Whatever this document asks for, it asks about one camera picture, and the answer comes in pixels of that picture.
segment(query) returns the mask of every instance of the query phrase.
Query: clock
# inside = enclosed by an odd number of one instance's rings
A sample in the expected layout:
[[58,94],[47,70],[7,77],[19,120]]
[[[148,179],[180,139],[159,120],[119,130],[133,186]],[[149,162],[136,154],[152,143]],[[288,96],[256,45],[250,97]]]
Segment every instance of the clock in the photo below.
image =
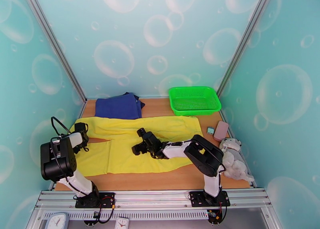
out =
[[116,226],[114,229],[128,229],[129,228],[129,219],[118,217],[116,220]]
[[69,216],[67,213],[55,213],[47,220],[45,229],[67,229]]

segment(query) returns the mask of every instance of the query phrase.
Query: green basket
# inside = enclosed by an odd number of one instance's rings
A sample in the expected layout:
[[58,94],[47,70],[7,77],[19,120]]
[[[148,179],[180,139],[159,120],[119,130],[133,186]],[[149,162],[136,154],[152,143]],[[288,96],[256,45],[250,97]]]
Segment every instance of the green basket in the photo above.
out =
[[213,88],[174,87],[169,90],[170,106],[176,116],[211,115],[221,103]]

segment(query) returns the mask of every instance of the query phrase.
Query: teal wall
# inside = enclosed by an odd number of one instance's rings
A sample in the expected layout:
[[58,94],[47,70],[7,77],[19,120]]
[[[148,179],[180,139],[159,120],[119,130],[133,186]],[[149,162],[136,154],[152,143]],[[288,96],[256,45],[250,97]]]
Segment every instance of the teal wall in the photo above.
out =
[[71,126],[82,103],[26,0],[0,0],[0,41],[0,227],[20,229],[50,184],[40,174],[50,117]]
[[271,0],[221,100],[286,229],[320,228],[319,29],[320,0]]
[[88,98],[217,89],[258,0],[38,0]]

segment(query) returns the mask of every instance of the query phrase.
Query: pink sponge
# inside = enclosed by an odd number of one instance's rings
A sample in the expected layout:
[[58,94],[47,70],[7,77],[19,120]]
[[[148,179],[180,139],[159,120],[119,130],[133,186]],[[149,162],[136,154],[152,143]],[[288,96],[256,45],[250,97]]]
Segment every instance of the pink sponge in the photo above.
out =
[[213,138],[219,142],[227,136],[229,124],[219,121]]

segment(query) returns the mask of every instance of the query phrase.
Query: blue cloth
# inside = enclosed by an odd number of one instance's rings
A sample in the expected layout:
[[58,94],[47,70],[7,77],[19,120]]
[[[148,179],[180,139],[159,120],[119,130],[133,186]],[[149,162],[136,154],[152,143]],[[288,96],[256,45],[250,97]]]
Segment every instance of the blue cloth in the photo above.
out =
[[108,99],[96,101],[96,117],[108,117],[117,119],[141,118],[141,108],[145,104],[133,93],[126,93]]

